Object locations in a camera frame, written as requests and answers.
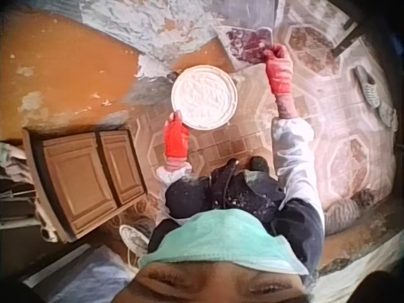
eyebrow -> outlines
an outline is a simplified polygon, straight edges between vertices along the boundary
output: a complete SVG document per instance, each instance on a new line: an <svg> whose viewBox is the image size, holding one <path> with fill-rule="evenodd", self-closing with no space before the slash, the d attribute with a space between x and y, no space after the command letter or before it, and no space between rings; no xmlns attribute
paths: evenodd
<svg viewBox="0 0 404 303"><path fill-rule="evenodd" d="M171 295L160 294L147 286L134 281L134 283L130 284L128 290L133 295L139 295L143 299L148 300L158 300L159 302L178 302L178 303L188 303L191 302L189 299L178 298Z"/></svg>

trowel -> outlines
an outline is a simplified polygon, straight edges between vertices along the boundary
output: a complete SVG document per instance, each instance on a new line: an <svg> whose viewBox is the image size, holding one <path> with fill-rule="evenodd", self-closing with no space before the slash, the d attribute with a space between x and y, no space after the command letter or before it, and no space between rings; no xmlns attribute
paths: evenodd
<svg viewBox="0 0 404 303"><path fill-rule="evenodd" d="M264 50L272 48L272 29L261 27L257 30L219 26L218 38L236 71L265 62Z"/></svg>

wooden cabinet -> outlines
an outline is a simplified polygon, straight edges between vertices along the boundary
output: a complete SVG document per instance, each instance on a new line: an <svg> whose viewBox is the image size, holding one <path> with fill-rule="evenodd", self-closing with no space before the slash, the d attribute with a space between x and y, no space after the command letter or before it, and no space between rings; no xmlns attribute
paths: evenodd
<svg viewBox="0 0 404 303"><path fill-rule="evenodd" d="M117 208L98 157L95 134L44 141L49 175L74 232Z"/></svg>
<svg viewBox="0 0 404 303"><path fill-rule="evenodd" d="M126 130L49 140L23 135L39 200L63 241L83 237L145 194Z"/></svg>
<svg viewBox="0 0 404 303"><path fill-rule="evenodd" d="M100 133L100 138L112 182L123 205L143 193L128 133L105 131Z"/></svg>

hand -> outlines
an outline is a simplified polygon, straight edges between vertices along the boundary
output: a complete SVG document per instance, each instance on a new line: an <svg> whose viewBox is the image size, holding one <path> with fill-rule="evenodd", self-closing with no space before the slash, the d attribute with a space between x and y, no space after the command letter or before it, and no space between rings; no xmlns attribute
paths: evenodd
<svg viewBox="0 0 404 303"><path fill-rule="evenodd" d="M172 112L164 125L166 168L169 171L181 168L188 154L189 133L182 124L181 112Z"/></svg>
<svg viewBox="0 0 404 303"><path fill-rule="evenodd" d="M275 44L264 51L266 56L266 75L270 81L272 93L284 95L291 93L293 62L284 45Z"/></svg>

black pants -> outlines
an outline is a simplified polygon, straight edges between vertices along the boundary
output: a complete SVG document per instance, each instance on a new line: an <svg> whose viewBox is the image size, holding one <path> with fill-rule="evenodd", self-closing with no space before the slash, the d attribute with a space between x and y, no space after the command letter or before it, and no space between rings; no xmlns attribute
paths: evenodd
<svg viewBox="0 0 404 303"><path fill-rule="evenodd" d="M213 182L208 178L196 181L183 178L173 183L165 194L171 217L189 218L213 209L242 209L258 218L270 235L283 235L297 258L312 273L324 244L323 226L314 207L301 199L292 199L280 211L278 207L284 195L268 174L251 178L245 173L232 175L231 169L227 172L224 178L223 174L215 176L213 172ZM151 235L148 252L154 252L165 235L178 227L171 219L162 221Z"/></svg>

